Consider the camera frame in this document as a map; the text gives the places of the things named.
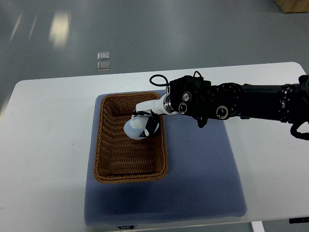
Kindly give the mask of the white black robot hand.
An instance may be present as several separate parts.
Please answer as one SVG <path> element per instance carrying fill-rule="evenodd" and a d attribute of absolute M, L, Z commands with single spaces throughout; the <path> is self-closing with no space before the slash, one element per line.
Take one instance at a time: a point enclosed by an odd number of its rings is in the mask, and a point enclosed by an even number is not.
<path fill-rule="evenodd" d="M 166 98 L 168 94 L 163 95 L 160 99 L 149 100 L 138 103 L 132 112 L 131 118 L 142 117 L 145 124 L 141 137 L 152 137 L 157 130 L 157 115 L 168 115 L 166 108 Z"/>

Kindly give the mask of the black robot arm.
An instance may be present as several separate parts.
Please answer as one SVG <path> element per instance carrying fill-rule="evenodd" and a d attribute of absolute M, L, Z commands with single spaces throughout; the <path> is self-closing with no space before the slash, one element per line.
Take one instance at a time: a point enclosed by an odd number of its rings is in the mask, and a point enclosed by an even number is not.
<path fill-rule="evenodd" d="M 208 119 L 227 120 L 265 119 L 290 123 L 290 134 L 308 140 L 308 133 L 298 128 L 309 120 L 309 77 L 302 75 L 297 84 L 239 85 L 223 83 L 212 85 L 196 71 L 194 75 L 166 81 L 167 92 L 158 100 L 138 103 L 132 119 L 146 124 L 139 138 L 153 136 L 159 127 L 160 115 L 185 115 L 203 128 Z"/>

